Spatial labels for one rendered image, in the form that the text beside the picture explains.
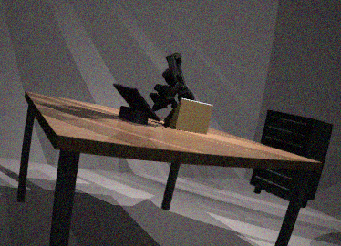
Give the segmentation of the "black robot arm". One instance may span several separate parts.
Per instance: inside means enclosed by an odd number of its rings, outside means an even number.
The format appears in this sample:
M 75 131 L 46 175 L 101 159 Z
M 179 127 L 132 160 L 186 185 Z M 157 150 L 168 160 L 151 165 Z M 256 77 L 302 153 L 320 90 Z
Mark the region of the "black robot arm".
M 196 101 L 193 93 L 189 90 L 188 87 L 186 87 L 184 76 L 181 70 L 181 53 L 176 52 L 174 54 L 168 55 L 166 56 L 166 59 L 169 64 L 169 68 L 167 68 L 162 73 L 162 75 L 169 86 L 156 84 L 155 88 L 153 89 L 161 94 L 164 94 L 164 96 L 166 97 L 170 92 L 169 87 L 172 87 L 175 90 L 176 94 L 178 93 L 179 101 L 182 98 Z

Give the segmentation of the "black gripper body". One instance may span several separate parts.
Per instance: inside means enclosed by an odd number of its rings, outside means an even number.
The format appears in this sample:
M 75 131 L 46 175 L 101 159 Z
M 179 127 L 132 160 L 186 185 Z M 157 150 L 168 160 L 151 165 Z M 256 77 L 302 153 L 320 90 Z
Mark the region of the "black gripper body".
M 164 94 L 161 94 L 161 93 L 159 93 L 159 96 L 158 96 L 158 94 L 157 93 L 150 93 L 149 94 L 149 96 L 150 96 L 150 98 L 152 99 L 152 101 L 155 103 L 155 99 L 154 99 L 154 97 L 157 97 L 158 99 L 159 98 L 162 98 L 163 99 L 163 101 L 165 102 L 165 104 L 168 106 L 170 103 L 171 103 L 171 107 L 172 108 L 176 108 L 177 107 L 177 105 L 178 105 L 178 103 L 176 102 L 176 100 L 174 99 L 176 96 L 176 92 L 175 92 L 175 90 L 172 88 L 172 87 L 169 87 L 169 94 L 168 94 L 168 96 L 164 96 Z

